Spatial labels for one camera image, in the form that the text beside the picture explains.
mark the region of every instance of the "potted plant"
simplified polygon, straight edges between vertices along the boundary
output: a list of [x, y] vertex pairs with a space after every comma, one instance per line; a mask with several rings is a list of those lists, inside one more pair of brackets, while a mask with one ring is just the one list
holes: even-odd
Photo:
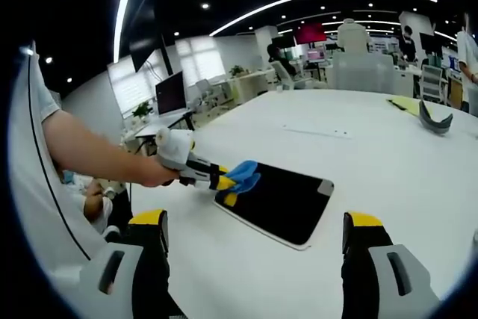
[[240, 65], [234, 65], [232, 69], [229, 70], [229, 74], [231, 74], [232, 77], [241, 76], [243, 73], [244, 73], [244, 68]]
[[150, 112], [152, 112], [152, 108], [150, 108], [148, 102], [145, 101], [133, 111], [133, 116], [139, 117], [143, 122], [145, 122]]

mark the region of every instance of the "white t-shirt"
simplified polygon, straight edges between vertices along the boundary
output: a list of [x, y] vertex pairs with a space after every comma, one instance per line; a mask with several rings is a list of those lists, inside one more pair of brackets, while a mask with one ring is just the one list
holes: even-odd
[[347, 20], [338, 27], [337, 45], [344, 48], [345, 52], [367, 54], [367, 44], [372, 42], [367, 29], [352, 20]]
[[[466, 31], [460, 31], [457, 36], [458, 61], [465, 63], [468, 69], [478, 77], [478, 46], [475, 40]], [[468, 92], [471, 87], [476, 87], [473, 82], [462, 72], [463, 101], [469, 102]]]
[[[51, 283], [69, 298], [86, 257], [73, 242], [59, 215], [42, 171], [28, 110], [28, 59], [15, 83], [8, 131], [8, 171], [13, 201], [19, 220], [39, 266]], [[89, 257], [106, 245], [103, 237], [88, 223], [60, 182], [43, 135], [42, 121], [58, 110], [43, 83], [38, 56], [31, 56], [31, 112], [46, 174], [63, 215], [77, 241]]]

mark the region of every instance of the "white wall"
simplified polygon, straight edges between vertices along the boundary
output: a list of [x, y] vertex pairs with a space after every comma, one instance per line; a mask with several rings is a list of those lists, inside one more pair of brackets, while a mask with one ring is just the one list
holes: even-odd
[[251, 72], [262, 66], [261, 54], [254, 35], [217, 37], [216, 44], [226, 73], [229, 73], [234, 65], [242, 66]]
[[123, 121], [108, 72], [103, 72], [62, 102], [62, 108], [78, 117], [94, 133], [104, 135], [112, 143], [120, 143]]

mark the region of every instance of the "person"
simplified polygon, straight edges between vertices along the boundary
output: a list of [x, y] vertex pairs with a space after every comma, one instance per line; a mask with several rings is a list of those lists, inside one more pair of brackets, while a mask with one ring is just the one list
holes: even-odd
[[179, 174], [152, 157], [110, 144], [61, 110], [43, 83], [34, 46], [28, 54], [32, 55], [17, 56], [19, 71], [10, 102], [10, 191], [38, 265], [50, 283], [67, 295], [78, 284], [82, 267], [106, 241], [77, 209], [53, 161], [76, 173], [147, 187], [177, 179]]
[[398, 46], [403, 54], [403, 58], [409, 63], [416, 61], [417, 50], [415, 42], [412, 39], [413, 30], [408, 25], [403, 29], [402, 36], [398, 39]]
[[289, 61], [286, 58], [283, 58], [280, 54], [280, 49], [275, 46], [274, 44], [269, 44], [267, 46], [267, 53], [269, 54], [269, 62], [272, 63], [273, 61], [279, 61], [282, 66], [284, 67], [285, 71], [292, 77], [297, 75], [297, 71], [295, 68], [289, 64]]
[[105, 190], [101, 184], [89, 176], [63, 170], [54, 161], [53, 165], [61, 183], [64, 184], [75, 201], [75, 205], [96, 231], [102, 234], [108, 226], [108, 219], [113, 211], [113, 203], [107, 196], [103, 195]]
[[470, 112], [470, 91], [478, 84], [478, 46], [472, 37], [468, 13], [463, 15], [462, 30], [457, 34], [458, 62], [462, 71], [462, 110]]
[[337, 46], [345, 52], [367, 54], [368, 45], [372, 43], [367, 29], [352, 18], [346, 18], [344, 24], [338, 27]]

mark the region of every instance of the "black tablet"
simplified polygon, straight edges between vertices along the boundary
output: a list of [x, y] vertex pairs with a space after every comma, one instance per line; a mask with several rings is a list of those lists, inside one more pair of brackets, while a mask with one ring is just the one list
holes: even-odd
[[261, 178], [252, 190], [238, 195], [234, 206], [224, 204], [223, 192], [217, 193], [216, 204], [271, 238], [296, 249], [307, 247], [333, 183], [261, 163], [255, 172]]

